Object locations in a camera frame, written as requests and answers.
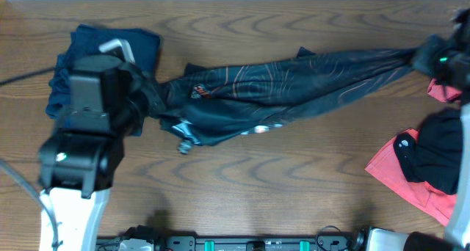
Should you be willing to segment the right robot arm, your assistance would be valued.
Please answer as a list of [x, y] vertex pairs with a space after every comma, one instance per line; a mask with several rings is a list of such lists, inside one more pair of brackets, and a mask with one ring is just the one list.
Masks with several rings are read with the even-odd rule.
[[448, 39], [432, 36], [417, 50], [413, 68], [431, 77], [428, 95], [455, 102], [427, 116], [418, 130], [391, 139], [366, 171], [444, 225], [439, 238], [425, 233], [362, 230], [354, 250], [469, 249], [469, 11], [459, 12]]

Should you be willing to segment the black orange contour-pattern shirt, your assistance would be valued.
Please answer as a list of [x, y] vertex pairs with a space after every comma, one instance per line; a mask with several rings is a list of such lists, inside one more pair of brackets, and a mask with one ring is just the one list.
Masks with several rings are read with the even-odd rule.
[[181, 138], [180, 153], [239, 135], [260, 134], [317, 117], [412, 72], [413, 49], [369, 49], [297, 56], [253, 65], [203, 68], [162, 84], [166, 106], [155, 118]]

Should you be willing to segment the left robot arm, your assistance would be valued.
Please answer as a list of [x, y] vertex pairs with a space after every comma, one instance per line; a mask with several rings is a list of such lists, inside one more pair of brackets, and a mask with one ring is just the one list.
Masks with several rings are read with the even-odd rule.
[[41, 250], [94, 250], [124, 139], [163, 107], [157, 82], [131, 57], [73, 62], [70, 106], [39, 150]]

